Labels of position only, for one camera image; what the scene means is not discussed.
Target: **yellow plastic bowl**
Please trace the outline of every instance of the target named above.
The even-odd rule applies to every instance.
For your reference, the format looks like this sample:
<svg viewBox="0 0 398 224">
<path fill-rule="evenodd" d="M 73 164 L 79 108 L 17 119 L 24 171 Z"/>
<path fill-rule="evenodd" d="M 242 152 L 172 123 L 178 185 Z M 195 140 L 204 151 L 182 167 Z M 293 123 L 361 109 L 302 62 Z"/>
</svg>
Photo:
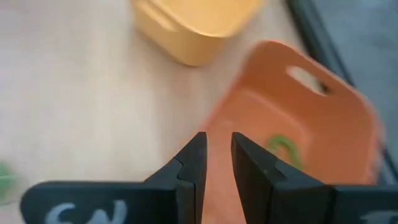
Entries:
<svg viewBox="0 0 398 224">
<path fill-rule="evenodd" d="M 261 0 L 131 0 L 138 28 L 179 62 L 203 65 Z"/>
</svg>

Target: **light wooden table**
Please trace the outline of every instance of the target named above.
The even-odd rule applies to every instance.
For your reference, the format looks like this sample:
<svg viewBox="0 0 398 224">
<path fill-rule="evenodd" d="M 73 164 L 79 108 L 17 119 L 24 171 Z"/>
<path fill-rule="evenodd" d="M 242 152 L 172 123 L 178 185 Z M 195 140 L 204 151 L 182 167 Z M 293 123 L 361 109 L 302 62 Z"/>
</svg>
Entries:
<svg viewBox="0 0 398 224">
<path fill-rule="evenodd" d="M 127 0 L 0 1 L 0 160 L 44 180 L 144 180 L 194 134 L 258 40 L 301 49 L 271 0 L 217 58 L 174 62 Z M 1 223 L 22 223 L 18 204 Z"/>
</svg>

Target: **bin handle hole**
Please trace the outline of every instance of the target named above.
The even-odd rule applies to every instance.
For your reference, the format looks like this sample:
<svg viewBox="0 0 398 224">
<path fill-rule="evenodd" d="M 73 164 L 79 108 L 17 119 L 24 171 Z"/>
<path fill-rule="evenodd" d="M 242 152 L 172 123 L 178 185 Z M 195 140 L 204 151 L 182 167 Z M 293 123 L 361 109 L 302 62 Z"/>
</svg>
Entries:
<svg viewBox="0 0 398 224">
<path fill-rule="evenodd" d="M 331 93 L 329 87 L 303 68 L 298 66 L 289 66 L 287 67 L 287 74 L 298 81 L 301 85 L 319 95 L 328 96 Z"/>
</svg>

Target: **orange basket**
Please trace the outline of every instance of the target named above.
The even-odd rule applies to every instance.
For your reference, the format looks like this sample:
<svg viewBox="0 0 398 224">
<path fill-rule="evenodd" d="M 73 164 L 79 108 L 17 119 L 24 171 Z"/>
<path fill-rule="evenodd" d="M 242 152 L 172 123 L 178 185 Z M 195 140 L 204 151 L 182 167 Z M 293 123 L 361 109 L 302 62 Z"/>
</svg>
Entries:
<svg viewBox="0 0 398 224">
<path fill-rule="evenodd" d="M 317 93 L 288 75 L 298 67 L 328 92 Z M 245 223 L 231 160 L 238 131 L 266 146 L 275 134 L 291 140 L 302 170 L 326 184 L 374 182 L 380 125 L 369 102 L 345 82 L 286 45 L 258 44 L 240 77 L 205 124 L 208 174 L 203 223 Z M 277 156 L 290 163 L 287 151 Z"/>
</svg>

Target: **green handle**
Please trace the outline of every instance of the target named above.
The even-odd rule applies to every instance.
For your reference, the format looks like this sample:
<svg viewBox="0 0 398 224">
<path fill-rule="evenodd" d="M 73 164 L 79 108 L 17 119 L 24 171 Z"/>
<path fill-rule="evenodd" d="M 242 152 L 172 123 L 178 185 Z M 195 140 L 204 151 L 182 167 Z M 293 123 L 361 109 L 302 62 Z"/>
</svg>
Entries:
<svg viewBox="0 0 398 224">
<path fill-rule="evenodd" d="M 299 170 L 303 169 L 302 161 L 299 157 L 299 152 L 297 151 L 296 145 L 290 140 L 288 137 L 282 134 L 276 134 L 271 136 L 268 139 L 266 149 L 273 154 L 278 153 L 278 146 L 283 146 L 286 148 L 287 153 L 289 154 L 290 163 Z"/>
</svg>

